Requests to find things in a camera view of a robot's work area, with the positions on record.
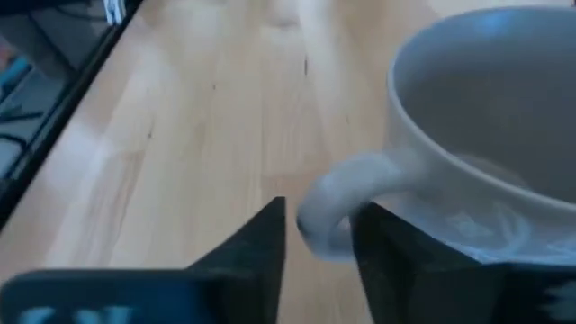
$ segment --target black device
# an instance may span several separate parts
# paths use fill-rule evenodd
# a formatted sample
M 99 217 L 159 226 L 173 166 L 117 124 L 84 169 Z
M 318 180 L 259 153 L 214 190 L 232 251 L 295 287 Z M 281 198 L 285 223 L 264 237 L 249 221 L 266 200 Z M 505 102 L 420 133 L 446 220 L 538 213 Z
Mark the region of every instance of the black device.
M 0 0 L 1 43 L 27 65 L 0 85 L 0 230 L 141 3 L 109 25 L 102 0 Z
M 576 266 L 481 265 L 375 203 L 353 232 L 375 324 L 576 323 Z
M 285 253 L 285 200 L 181 270 L 47 270 L 0 292 L 0 320 L 18 323 L 271 324 Z

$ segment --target mug handle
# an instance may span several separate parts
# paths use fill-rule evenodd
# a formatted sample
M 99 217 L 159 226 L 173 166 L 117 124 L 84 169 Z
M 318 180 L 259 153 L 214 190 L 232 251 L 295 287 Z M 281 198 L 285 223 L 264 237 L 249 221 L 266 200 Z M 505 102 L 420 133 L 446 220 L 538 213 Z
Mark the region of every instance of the mug handle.
M 423 176 L 418 162 L 405 150 L 366 153 L 334 165 L 318 178 L 296 217 L 312 252 L 330 261 L 354 260 L 348 217 L 375 197 L 414 188 Z

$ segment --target black object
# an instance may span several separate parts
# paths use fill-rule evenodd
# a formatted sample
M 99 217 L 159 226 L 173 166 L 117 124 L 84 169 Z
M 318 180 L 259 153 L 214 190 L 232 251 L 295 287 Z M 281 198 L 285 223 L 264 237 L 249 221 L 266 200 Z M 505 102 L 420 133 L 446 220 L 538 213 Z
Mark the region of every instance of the black object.
M 481 265 L 375 203 L 354 249 L 375 324 L 576 322 L 576 267 Z
M 3 14 L 4 9 L 11 6 L 13 6 L 13 8 L 20 8 L 20 6 L 22 6 L 28 10 L 30 8 L 28 8 L 27 5 L 52 6 L 63 5 L 70 2 L 77 1 L 26 0 L 14 2 L 0 0 L 0 15 Z M 42 116 L 43 121 L 41 126 L 28 142 L 24 143 L 17 137 L 7 138 L 5 134 L 2 134 L 3 138 L 0 140 L 10 141 L 14 145 L 18 145 L 25 154 L 21 154 L 14 161 L 10 169 L 0 180 L 0 231 L 10 218 L 14 207 L 23 196 L 23 193 L 36 175 L 36 172 L 40 169 L 41 164 L 49 154 L 59 134 L 68 123 L 78 103 L 82 100 L 96 74 L 112 52 L 114 45 L 130 23 L 133 15 L 137 12 L 140 4 L 141 0 L 127 1 L 127 16 L 122 24 L 109 27 L 98 43 L 94 45 L 94 50 L 90 52 L 88 58 L 69 80 L 65 90 L 58 97 L 53 109 L 50 113 Z
M 49 270 L 17 276 L 0 292 L 0 319 L 4 324 L 24 323 L 25 318 L 30 323 L 76 323 L 80 318 L 275 323 L 284 213 L 285 199 L 273 199 L 226 242 L 183 270 Z

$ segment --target white mug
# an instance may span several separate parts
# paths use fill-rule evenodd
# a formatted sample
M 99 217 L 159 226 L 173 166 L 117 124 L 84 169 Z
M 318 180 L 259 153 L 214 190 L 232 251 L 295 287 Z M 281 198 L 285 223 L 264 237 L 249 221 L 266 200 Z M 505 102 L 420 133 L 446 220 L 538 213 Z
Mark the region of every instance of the white mug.
M 385 206 L 489 263 L 576 264 L 576 12 L 516 7 L 418 33 L 388 74 L 390 139 L 317 179 L 297 222 L 351 260 L 350 219 Z

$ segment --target wood grain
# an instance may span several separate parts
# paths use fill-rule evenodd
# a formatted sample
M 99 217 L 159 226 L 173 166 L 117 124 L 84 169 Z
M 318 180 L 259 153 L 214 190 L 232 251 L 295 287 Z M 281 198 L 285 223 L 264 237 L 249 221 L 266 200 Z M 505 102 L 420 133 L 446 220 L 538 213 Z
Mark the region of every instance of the wood grain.
M 288 198 L 281 323 L 371 322 L 356 268 L 315 259 L 295 206 L 384 141 L 385 73 L 440 17 L 568 0 L 148 0 L 0 236 L 37 267 L 180 267 Z

